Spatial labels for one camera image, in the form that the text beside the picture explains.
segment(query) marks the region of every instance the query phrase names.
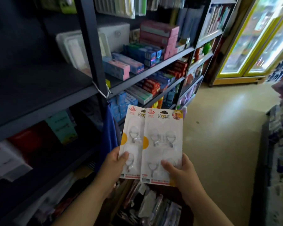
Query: blister pack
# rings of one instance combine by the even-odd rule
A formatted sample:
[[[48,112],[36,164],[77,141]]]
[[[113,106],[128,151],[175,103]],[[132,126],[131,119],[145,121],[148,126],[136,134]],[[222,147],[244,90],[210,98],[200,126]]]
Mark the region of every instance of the blister pack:
[[[129,152],[129,158],[123,168],[121,178],[140,179],[145,116],[144,108],[128,106],[119,157],[124,152]]]
[[[146,109],[144,142],[141,165],[141,181],[157,185],[174,186],[161,160],[167,160],[176,168],[182,166],[181,110]]]

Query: beige floor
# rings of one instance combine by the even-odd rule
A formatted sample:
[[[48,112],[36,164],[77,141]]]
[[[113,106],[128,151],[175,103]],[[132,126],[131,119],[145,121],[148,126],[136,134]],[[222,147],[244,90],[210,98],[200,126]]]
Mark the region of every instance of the beige floor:
[[[203,83],[188,106],[183,151],[235,226],[248,225],[261,125],[278,101],[269,84],[208,88]]]

